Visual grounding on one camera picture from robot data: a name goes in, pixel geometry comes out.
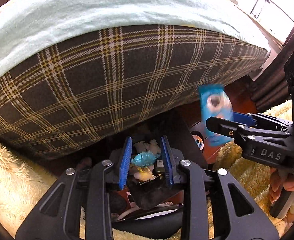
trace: curtain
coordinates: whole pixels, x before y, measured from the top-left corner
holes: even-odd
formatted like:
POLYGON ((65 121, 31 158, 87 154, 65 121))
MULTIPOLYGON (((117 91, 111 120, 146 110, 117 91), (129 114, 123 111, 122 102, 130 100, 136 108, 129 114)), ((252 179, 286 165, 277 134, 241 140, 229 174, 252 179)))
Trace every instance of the curtain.
POLYGON ((264 112, 290 97, 283 66, 292 52, 294 52, 294 27, 285 40, 282 51, 250 86, 251 99, 256 103, 259 112, 264 112))

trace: crumpled blue plastic wrapper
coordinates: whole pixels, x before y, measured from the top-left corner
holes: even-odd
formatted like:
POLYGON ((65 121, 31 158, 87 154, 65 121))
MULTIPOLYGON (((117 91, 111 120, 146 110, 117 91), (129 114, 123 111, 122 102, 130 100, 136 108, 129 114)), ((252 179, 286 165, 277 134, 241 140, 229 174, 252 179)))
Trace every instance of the crumpled blue plastic wrapper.
POLYGON ((157 153, 153 155, 151 151, 141 152, 135 156, 135 158, 130 160, 130 163, 137 165, 139 167, 147 167, 151 164, 154 164, 157 158, 160 157, 160 154, 157 153))
MULTIPOLYGON (((204 123, 211 116, 225 120, 234 120, 231 102, 224 92, 223 85, 203 85, 198 88, 201 106, 201 116, 204 123)), ((211 146, 219 146, 231 141, 231 138, 210 132, 207 127, 205 133, 211 146)))

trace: silver screw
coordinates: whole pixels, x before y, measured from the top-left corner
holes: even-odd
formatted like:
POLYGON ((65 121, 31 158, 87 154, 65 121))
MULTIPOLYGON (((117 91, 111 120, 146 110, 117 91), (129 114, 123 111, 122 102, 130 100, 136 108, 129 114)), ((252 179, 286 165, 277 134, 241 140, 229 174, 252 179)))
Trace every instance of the silver screw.
POLYGON ((220 168, 217 170, 217 172, 221 175, 221 176, 225 176, 228 174, 228 171, 226 169, 220 168))
POLYGON ((180 163, 182 166, 190 166, 191 165, 191 162, 189 160, 182 160, 182 161, 180 161, 180 163))
POLYGON ((66 174, 67 175, 73 175, 75 173, 75 169, 74 168, 68 168, 66 169, 66 174))
POLYGON ((103 166, 108 167, 108 166, 112 165, 112 161, 111 160, 103 160, 102 164, 103 164, 103 166))

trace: beige fur rug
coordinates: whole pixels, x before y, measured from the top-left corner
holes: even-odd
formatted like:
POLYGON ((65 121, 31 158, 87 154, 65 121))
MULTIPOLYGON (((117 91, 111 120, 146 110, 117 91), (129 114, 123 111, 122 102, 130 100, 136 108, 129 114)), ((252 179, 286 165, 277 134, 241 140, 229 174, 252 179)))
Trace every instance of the beige fur rug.
MULTIPOLYGON (((291 101, 267 111, 266 114, 292 120, 291 101)), ((269 215, 268 200, 269 167, 241 158, 241 148, 234 143, 224 145, 217 157, 215 169, 224 167, 251 194, 266 212, 281 236, 285 222, 269 215)), ((12 236, 25 217, 56 178, 42 167, 10 152, 0 144, 0 222, 12 236)), ((210 203, 208 203, 210 238, 213 238, 213 223, 210 203)), ((80 237, 85 239, 85 223, 81 222, 80 237)), ((113 230, 115 240, 147 240, 147 238, 113 230)), ((180 239, 180 231, 170 240, 180 239)))

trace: fluffy yellow blanket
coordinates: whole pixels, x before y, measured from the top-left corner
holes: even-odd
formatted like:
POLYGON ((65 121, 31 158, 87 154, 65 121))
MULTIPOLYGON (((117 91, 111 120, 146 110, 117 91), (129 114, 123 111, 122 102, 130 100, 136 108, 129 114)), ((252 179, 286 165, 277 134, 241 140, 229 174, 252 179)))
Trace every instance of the fluffy yellow blanket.
MULTIPOLYGON (((291 101, 276 106, 266 114, 292 120, 291 101)), ((266 212, 281 236, 285 222, 270 217, 268 200, 269 167, 241 158, 241 148, 234 143, 224 145, 217 157, 214 168, 223 167, 242 184, 259 206, 266 212)), ((25 217, 54 183, 56 177, 41 166, 10 152, 0 144, 0 222, 12 236, 25 217)), ((213 238, 213 223, 210 203, 208 203, 210 238, 213 238)), ((80 237, 85 239, 85 222, 81 221, 80 237)), ((113 230, 115 240, 147 240, 142 236, 113 230)), ((180 239, 180 231, 170 240, 180 239)))

